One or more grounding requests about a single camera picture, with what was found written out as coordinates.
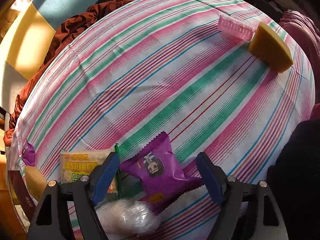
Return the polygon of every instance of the purple snack package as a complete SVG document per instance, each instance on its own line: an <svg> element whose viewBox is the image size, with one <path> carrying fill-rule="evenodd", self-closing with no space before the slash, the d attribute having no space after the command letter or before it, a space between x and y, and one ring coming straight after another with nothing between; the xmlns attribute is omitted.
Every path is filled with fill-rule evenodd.
<svg viewBox="0 0 320 240"><path fill-rule="evenodd" d="M201 178L186 176L172 153L169 136L158 134L120 169L141 180L150 209L159 214L183 193L200 187Z"/></svg>
<svg viewBox="0 0 320 240"><path fill-rule="evenodd" d="M27 166L35 166L35 157L36 157L36 152L32 144L26 143L23 146L22 149L22 160Z"/></svg>

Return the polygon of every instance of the round table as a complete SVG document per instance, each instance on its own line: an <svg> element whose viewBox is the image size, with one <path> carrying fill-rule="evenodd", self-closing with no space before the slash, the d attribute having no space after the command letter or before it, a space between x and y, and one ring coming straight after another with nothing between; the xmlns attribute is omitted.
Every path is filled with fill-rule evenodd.
<svg viewBox="0 0 320 240"><path fill-rule="evenodd" d="M294 65L279 74L248 52L248 43L217 30L220 14L271 26ZM18 119L9 166L28 140L36 167L60 180L62 149L106 149L119 143L121 161L161 131L186 174L199 176L204 151L241 181L265 179L296 125L314 105L310 63L273 20L242 0L136 0L97 22L63 50L32 91ZM123 195L144 196L127 176ZM218 207L205 186L162 213L144 239L206 239ZM80 229L70 206L75 234ZM110 236L120 239L121 236Z"/></svg>

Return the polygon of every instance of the tablecloth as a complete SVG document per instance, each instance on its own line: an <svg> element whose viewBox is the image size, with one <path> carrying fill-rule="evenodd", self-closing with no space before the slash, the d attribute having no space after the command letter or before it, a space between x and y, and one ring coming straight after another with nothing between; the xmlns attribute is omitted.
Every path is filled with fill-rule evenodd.
<svg viewBox="0 0 320 240"><path fill-rule="evenodd" d="M270 25L294 64L279 74L248 52L248 43L217 30L220 14L257 27ZM296 125L314 105L310 63L297 43L266 14L242 0L136 0L74 40L43 74L18 119L10 167L20 169L26 140L36 167L60 180L59 155L119 143L121 161L161 131L188 175L205 151L239 180L265 179ZM138 179L123 180L126 197L144 196ZM81 231L74 220L76 235ZM165 210L143 239L205 239L219 208L205 186ZM121 236L109 236L119 239Z"/></svg>

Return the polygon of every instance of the blue gripper pad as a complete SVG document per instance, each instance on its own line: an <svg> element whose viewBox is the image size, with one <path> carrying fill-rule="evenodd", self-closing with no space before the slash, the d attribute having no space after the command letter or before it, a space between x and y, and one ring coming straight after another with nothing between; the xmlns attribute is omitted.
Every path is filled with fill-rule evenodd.
<svg viewBox="0 0 320 240"><path fill-rule="evenodd" d="M199 153L196 158L197 168L202 180L207 187L211 199L218 205L224 201L219 179L213 173L213 163L205 153Z"/></svg>
<svg viewBox="0 0 320 240"><path fill-rule="evenodd" d="M94 169L96 168L99 169L98 172L94 172L93 170L90 174L94 176L94 178L92 178L90 182L90 191L93 193L91 198L93 206L96 206L100 201L104 199L106 192L114 176L116 175L116 172L119 168L118 155L110 153L104 163L100 166L95 167Z"/></svg>

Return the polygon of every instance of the white plastic bag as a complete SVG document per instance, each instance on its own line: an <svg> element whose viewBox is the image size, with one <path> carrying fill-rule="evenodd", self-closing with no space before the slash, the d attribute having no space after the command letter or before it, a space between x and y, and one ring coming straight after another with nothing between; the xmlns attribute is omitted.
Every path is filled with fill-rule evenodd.
<svg viewBox="0 0 320 240"><path fill-rule="evenodd" d="M120 199L102 205L96 212L107 234L147 234L156 231L161 222L142 201Z"/></svg>

